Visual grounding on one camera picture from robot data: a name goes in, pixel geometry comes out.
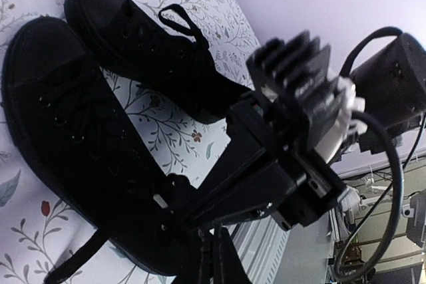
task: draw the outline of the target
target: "leaf pattern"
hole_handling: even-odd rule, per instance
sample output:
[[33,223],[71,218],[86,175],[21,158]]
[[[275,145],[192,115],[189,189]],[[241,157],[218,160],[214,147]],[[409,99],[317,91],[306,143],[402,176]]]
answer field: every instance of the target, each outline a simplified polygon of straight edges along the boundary
[[[13,34],[26,21],[40,15],[63,18],[63,1],[0,0],[0,58],[4,58]],[[236,0],[133,1],[157,21],[162,8],[181,4],[208,39],[218,72],[251,85],[245,60],[259,42]],[[168,18],[179,21],[172,14]],[[229,143],[225,121],[209,126],[200,124],[159,92],[108,70],[104,70],[104,76],[164,172],[186,174],[199,186]],[[28,170],[20,153],[6,138],[2,108],[0,130],[5,137],[0,139],[0,282],[42,283],[57,263],[84,244],[93,227]],[[171,284],[173,280],[139,269],[112,244],[103,247],[90,264],[65,283]],[[94,273],[92,267],[104,272]]]
[[0,184],[0,208],[5,206],[6,203],[12,198],[18,186],[20,175],[21,171],[19,170],[14,178]]

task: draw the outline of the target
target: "shoelace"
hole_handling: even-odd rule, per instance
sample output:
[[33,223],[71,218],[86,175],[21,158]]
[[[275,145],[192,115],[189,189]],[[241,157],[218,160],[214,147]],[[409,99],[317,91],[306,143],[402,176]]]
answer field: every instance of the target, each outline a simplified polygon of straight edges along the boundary
[[[163,16],[163,13],[167,10],[174,11],[181,18],[183,18],[190,28],[179,25],[177,22],[167,19]],[[202,31],[195,25],[195,23],[191,20],[191,18],[186,13],[185,9],[177,4],[169,5],[163,8],[158,13],[158,18],[160,21],[182,33],[183,35],[192,36],[196,39],[196,43],[199,47],[204,49],[208,48],[208,41],[206,37],[202,34]],[[150,25],[149,23],[145,23],[143,25],[140,24],[143,21],[142,13],[139,10],[134,10],[127,24],[124,26],[121,31],[121,35],[124,38],[129,38],[131,35],[136,33],[138,39],[138,45],[141,46],[143,40],[149,40],[149,43],[152,45],[151,51],[154,52],[156,48],[161,48],[165,53],[170,53],[171,55],[175,55],[179,58],[184,57],[184,51],[181,49],[176,50],[175,47],[170,46],[170,42],[164,41],[164,35],[160,33],[160,31],[155,27]]]
[[[113,164],[109,166],[110,173],[116,176],[118,141],[124,138],[124,132],[116,121],[115,110],[108,105],[108,93],[99,85],[102,74],[95,72],[94,68],[97,67],[87,59],[62,67],[65,72],[57,72],[46,80],[52,88],[39,100],[43,108],[53,109],[55,125],[70,126],[70,139],[74,143],[87,143],[95,160],[101,157],[101,153],[106,156],[105,160]],[[133,184],[133,190],[128,190],[132,193],[136,188],[135,182]],[[108,241],[115,224],[112,221],[110,225],[100,227],[70,259],[50,272],[44,283],[66,281]]]
[[102,153],[111,174],[117,175],[118,139],[123,138],[124,132],[117,124],[115,110],[108,105],[107,93],[99,85],[101,76],[93,72],[87,60],[75,61],[68,66],[66,76],[51,79],[52,89],[39,100],[45,108],[53,109],[56,126],[69,125],[70,139],[75,144],[87,143],[95,160]]

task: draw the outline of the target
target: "black cable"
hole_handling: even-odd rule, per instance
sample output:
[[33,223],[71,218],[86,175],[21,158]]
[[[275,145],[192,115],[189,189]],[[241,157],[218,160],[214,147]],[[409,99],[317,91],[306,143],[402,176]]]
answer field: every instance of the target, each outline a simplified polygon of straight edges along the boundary
[[380,28],[379,30],[374,31],[372,34],[366,36],[364,40],[362,40],[355,48],[350,52],[350,54],[347,56],[341,70],[340,70],[340,76],[347,78],[349,76],[349,73],[352,70],[353,63],[355,62],[356,57],[358,57],[358,54],[364,49],[364,47],[372,40],[388,37],[388,36],[400,36],[402,35],[402,30],[395,28],[395,27],[384,27]]
[[412,194],[410,194],[408,196],[404,196],[404,200],[408,200],[410,197],[415,196],[416,194],[419,194],[419,193],[420,193],[420,191],[416,191],[416,192],[413,192]]
[[[351,236],[346,239],[343,248],[337,255],[333,272],[335,279],[341,282],[349,282],[362,278],[363,275],[368,273],[383,257],[383,254],[386,252],[387,248],[389,247],[389,244],[393,239],[393,236],[395,235],[403,201],[403,172],[399,163],[399,156],[397,150],[393,146],[388,133],[385,131],[384,127],[382,127],[379,121],[377,121],[376,119],[374,119],[374,117],[366,113],[353,111],[352,118],[354,120],[364,122],[366,125],[368,125],[369,129],[373,131],[373,133],[377,136],[377,139],[385,149],[386,155],[389,159],[389,165],[391,167],[393,181],[389,184],[387,189],[383,192],[383,194],[376,201],[376,203],[374,203],[373,207],[368,211],[367,215],[365,215],[362,221],[357,225],[355,231],[351,234]],[[361,227],[365,224],[368,217],[374,212],[376,207],[380,204],[382,199],[386,196],[386,194],[390,191],[391,188],[393,188],[391,213],[389,216],[389,221],[387,222],[385,233],[383,234],[383,238],[381,239],[379,246],[375,250],[374,254],[369,258],[369,260],[365,262],[364,265],[360,267],[357,271],[350,275],[345,275],[341,273],[340,265],[342,264],[343,256],[347,248],[349,247],[354,237],[358,234]]]
[[415,152],[415,149],[417,149],[417,146],[419,145],[419,142],[420,142],[421,136],[423,135],[423,131],[425,130],[425,125],[426,125],[426,113],[423,115],[423,120],[421,121],[421,124],[420,124],[420,131],[419,131],[419,133],[417,134],[417,137],[416,137],[416,139],[415,139],[415,141],[414,141],[414,145],[413,145],[413,147],[411,148],[411,151],[410,151],[410,153],[408,154],[408,157],[407,157],[407,159],[405,160],[404,165],[402,166],[402,170],[405,170],[405,168],[408,166],[408,163],[411,161],[411,158],[413,157],[413,154],[414,154],[414,152]]
[[388,176],[386,176],[386,174],[384,174],[384,175],[380,175],[379,173],[377,173],[377,172],[375,172],[374,173],[376,176],[378,176],[379,178],[381,178],[382,180],[385,180],[385,181],[392,181],[392,175],[390,174],[390,175],[388,175],[388,176],[390,176],[391,178],[388,178]]
[[384,175],[386,175],[386,176],[390,176],[390,177],[392,177],[392,174],[390,174],[389,172],[384,172],[384,171],[374,171],[374,173],[378,173],[378,174],[384,174]]

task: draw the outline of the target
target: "black canvas shoe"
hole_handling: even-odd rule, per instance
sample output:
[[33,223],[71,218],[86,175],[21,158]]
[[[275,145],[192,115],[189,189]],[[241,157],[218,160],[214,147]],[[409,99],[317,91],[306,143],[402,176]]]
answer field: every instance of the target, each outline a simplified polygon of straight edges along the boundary
[[[188,27],[163,16],[172,10]],[[208,41],[179,5],[159,14],[162,23],[186,36],[169,35],[131,0],[65,0],[65,16],[99,64],[168,96],[196,120],[223,117],[248,88],[218,73]]]
[[21,28],[7,51],[2,94],[11,137],[28,165],[98,227],[45,283],[62,283],[108,239],[139,267],[177,274],[187,252],[158,235],[166,210],[152,199],[172,182],[66,23],[38,18]]

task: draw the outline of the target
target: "eyelet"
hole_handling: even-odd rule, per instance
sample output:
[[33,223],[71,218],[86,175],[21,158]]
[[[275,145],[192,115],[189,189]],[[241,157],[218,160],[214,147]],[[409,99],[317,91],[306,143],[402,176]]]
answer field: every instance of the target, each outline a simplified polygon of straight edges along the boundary
[[134,180],[127,181],[124,187],[128,193],[136,193],[136,182]]
[[81,136],[80,138],[76,138],[75,136],[71,136],[71,140],[72,140],[75,144],[79,144],[79,143],[81,143],[84,139],[85,139],[85,137],[84,137],[84,136]]
[[66,120],[65,121],[59,121],[59,119],[58,119],[57,116],[55,117],[55,119],[54,119],[53,122],[55,123],[55,126],[63,126],[63,125],[65,125],[67,123]]
[[111,168],[111,166],[109,166],[108,170],[113,176],[118,176],[118,166],[117,165],[115,165],[115,167],[113,167],[113,168]]
[[93,159],[93,160],[99,160],[100,158],[101,158],[101,155],[100,154],[94,154],[93,152],[89,152],[89,155],[91,156],[91,158]]
[[43,108],[48,108],[51,106],[51,103],[50,102],[46,103],[42,96],[39,98],[39,102]]
[[125,33],[124,33],[124,29],[121,29],[121,36],[122,36],[124,39],[128,39],[128,38],[130,37],[130,35],[127,35],[127,34],[125,34]]

